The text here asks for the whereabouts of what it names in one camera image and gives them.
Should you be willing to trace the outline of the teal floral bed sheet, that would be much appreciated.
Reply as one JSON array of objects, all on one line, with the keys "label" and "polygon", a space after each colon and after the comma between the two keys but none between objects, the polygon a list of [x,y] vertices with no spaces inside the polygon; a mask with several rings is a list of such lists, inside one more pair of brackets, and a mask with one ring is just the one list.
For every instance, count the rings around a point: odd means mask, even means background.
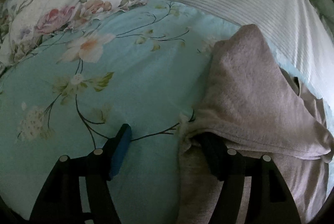
[{"label": "teal floral bed sheet", "polygon": [[201,100],[214,43],[239,25],[164,0],[60,33],[1,77],[1,197],[29,218],[64,154],[133,141],[108,184],[123,223],[174,223],[178,122]]}]

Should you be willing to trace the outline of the white floral pillow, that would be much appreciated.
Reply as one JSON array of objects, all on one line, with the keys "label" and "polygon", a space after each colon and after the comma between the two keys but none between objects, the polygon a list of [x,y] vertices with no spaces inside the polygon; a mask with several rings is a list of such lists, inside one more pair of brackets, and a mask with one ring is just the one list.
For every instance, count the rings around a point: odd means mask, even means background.
[{"label": "white floral pillow", "polygon": [[1,0],[1,70],[19,63],[47,37],[147,0]]}]

